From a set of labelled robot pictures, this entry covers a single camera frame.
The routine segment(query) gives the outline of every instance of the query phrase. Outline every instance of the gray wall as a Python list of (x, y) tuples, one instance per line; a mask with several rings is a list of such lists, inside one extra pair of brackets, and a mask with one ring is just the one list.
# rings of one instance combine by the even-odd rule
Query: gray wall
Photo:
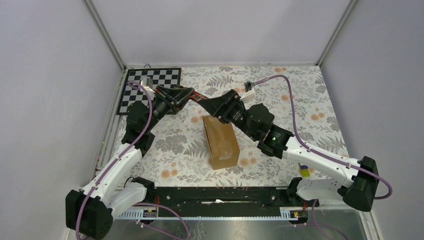
[(315, 63), (349, 0), (93, 0), (128, 65)]
[(1, 1), (0, 239), (62, 238), (119, 75), (82, 1)]
[(373, 208), (385, 240), (424, 234), (423, 13), (422, 0), (359, 1), (322, 67), (349, 154), (393, 186)]

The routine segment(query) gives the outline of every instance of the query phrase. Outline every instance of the cardboard box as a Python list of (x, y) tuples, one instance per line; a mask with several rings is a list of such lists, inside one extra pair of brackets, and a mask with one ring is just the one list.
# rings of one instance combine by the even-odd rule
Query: cardboard box
[(203, 126), (213, 170), (237, 165), (240, 148), (233, 125), (222, 124), (213, 116), (203, 116)]

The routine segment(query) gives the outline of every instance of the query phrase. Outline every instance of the table surface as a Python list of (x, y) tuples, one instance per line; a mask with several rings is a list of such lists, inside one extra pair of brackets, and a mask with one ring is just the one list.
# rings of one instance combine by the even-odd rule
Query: table surface
[[(183, 67), (181, 85), (213, 98), (229, 89), (244, 94), (246, 81), (284, 74), (291, 83), (296, 124), (300, 137), (339, 155), (348, 156), (334, 110), (318, 66), (266, 67)], [(292, 112), (286, 81), (275, 78), (257, 87), (256, 99), (246, 108), (263, 103), (275, 115), (274, 123), (293, 131)], [(239, 129), (234, 127), (240, 146), (238, 165), (213, 170), (204, 135), (202, 116), (208, 113), (189, 101), (177, 115), (165, 116), (152, 130), (156, 136), (148, 153), (126, 176), (143, 177), (156, 186), (288, 186), (299, 177), (297, 163), (268, 157)], [(126, 116), (119, 123), (115, 151), (125, 134)], [(311, 178), (326, 178), (311, 169)]]

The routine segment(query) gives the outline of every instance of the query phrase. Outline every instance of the checkerboard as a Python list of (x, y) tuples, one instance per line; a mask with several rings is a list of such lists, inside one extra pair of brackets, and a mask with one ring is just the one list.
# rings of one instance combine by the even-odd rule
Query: checkerboard
[(136, 81), (140, 83), (144, 77), (150, 77), (153, 81), (152, 88), (156, 86), (164, 86), (165, 88), (174, 88), (180, 84), (181, 68), (144, 68), (128, 70), (125, 79), (125, 87), (122, 90), (117, 115), (127, 115), (127, 108), (134, 102), (140, 101), (144, 105), (148, 105), (147, 96), (143, 91), (132, 89), (128, 86), (128, 81)]

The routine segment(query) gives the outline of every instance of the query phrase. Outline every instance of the black metal base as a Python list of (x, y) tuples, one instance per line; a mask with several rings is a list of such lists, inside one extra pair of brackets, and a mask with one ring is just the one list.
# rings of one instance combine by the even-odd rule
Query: black metal base
[[(133, 182), (147, 181), (136, 177)], [(181, 217), (280, 217), (280, 207), (304, 206), (299, 197), (288, 194), (287, 187), (154, 187), (145, 185), (160, 204), (176, 211)], [(149, 197), (144, 202), (154, 203)], [(212, 203), (220, 200), (224, 203)], [(169, 211), (159, 211), (158, 217), (174, 217)]]

